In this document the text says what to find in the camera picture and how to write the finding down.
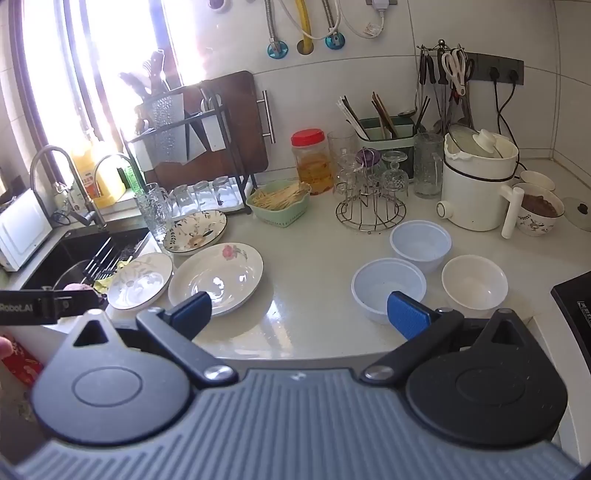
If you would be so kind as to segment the person's left hand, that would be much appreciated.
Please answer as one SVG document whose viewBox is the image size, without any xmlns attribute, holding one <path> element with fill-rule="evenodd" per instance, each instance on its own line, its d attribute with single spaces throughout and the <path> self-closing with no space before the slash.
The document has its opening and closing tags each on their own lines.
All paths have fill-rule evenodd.
<svg viewBox="0 0 591 480">
<path fill-rule="evenodd" d="M 4 337 L 0 337 L 0 360 L 10 357 L 14 352 L 12 342 Z"/>
</svg>

